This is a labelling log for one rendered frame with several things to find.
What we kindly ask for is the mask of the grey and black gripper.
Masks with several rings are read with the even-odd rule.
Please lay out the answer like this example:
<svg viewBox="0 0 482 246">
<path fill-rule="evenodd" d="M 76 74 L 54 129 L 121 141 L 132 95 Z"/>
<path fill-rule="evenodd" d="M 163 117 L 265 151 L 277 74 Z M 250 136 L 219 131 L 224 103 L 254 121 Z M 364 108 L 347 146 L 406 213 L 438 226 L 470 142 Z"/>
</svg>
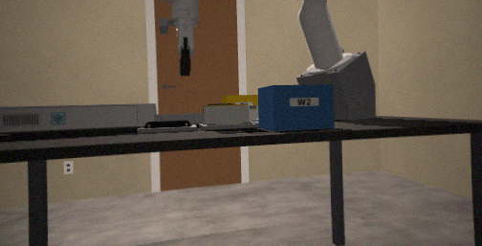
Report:
<svg viewBox="0 0 482 246">
<path fill-rule="evenodd" d="M 177 23 L 175 23 L 177 22 Z M 180 58 L 180 75 L 190 75 L 190 57 L 194 57 L 194 28 L 197 23 L 191 20 L 180 19 L 173 23 L 177 27 L 178 51 Z M 194 26 L 193 26 L 194 24 Z M 183 30 L 185 31 L 183 31 Z M 184 45 L 183 45 L 184 38 Z M 182 46 L 183 45 L 183 50 Z M 189 49 L 190 48 L 190 49 Z"/>
</svg>

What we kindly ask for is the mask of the yellow open bin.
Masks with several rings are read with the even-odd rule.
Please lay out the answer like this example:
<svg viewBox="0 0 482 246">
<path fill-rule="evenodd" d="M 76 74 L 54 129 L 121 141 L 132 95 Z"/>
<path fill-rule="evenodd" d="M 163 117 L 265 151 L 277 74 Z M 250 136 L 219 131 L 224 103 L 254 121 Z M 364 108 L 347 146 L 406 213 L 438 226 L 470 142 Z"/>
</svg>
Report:
<svg viewBox="0 0 482 246">
<path fill-rule="evenodd" d="M 258 105 L 258 95 L 223 96 L 222 103 Z"/>
</svg>

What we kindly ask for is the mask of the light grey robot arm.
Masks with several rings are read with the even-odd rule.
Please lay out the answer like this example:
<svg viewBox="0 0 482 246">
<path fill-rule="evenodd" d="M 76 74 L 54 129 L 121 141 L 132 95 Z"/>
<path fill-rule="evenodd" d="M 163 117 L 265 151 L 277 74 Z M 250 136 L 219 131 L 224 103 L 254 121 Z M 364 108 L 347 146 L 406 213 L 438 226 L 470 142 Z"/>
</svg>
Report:
<svg viewBox="0 0 482 246">
<path fill-rule="evenodd" d="M 172 6 L 172 19 L 159 17 L 160 34 L 168 34 L 168 26 L 174 26 L 173 23 L 180 19 L 195 21 L 198 24 L 199 0 L 164 1 Z M 329 72 L 353 59 L 352 54 L 344 54 L 339 44 L 327 0 L 304 0 L 298 13 L 298 21 L 314 62 L 307 69 L 308 74 Z"/>
</svg>

